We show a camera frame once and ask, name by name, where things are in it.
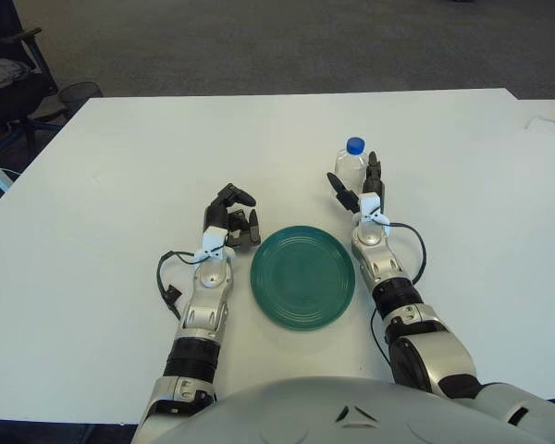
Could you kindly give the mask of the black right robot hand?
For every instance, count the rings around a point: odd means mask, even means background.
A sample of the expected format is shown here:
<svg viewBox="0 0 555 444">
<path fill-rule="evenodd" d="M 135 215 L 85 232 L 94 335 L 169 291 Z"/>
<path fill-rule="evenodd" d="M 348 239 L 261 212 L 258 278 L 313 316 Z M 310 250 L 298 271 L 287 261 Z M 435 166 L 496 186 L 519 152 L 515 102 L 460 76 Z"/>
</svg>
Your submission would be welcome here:
<svg viewBox="0 0 555 444">
<path fill-rule="evenodd" d="M 336 158 L 334 171 L 327 172 L 327 180 L 339 203 L 354 214 L 360 211 L 362 193 L 374 192 L 384 201 L 381 163 L 375 152 L 353 154 L 344 150 Z"/>
</svg>

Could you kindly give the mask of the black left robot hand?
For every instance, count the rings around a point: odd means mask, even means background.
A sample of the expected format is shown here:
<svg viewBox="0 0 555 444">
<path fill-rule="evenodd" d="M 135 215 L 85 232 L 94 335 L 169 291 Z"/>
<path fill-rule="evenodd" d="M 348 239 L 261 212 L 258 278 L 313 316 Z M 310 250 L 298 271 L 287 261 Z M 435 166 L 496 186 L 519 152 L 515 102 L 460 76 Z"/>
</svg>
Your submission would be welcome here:
<svg viewBox="0 0 555 444">
<path fill-rule="evenodd" d="M 234 204 L 251 207 L 252 210 L 248 216 L 243 209 L 230 212 L 229 208 Z M 246 250 L 257 246 L 261 243 L 261 236 L 255 206 L 256 201 L 248 192 L 229 183 L 205 209 L 203 228 L 224 229 L 227 233 L 222 241 L 227 247 Z"/>
</svg>

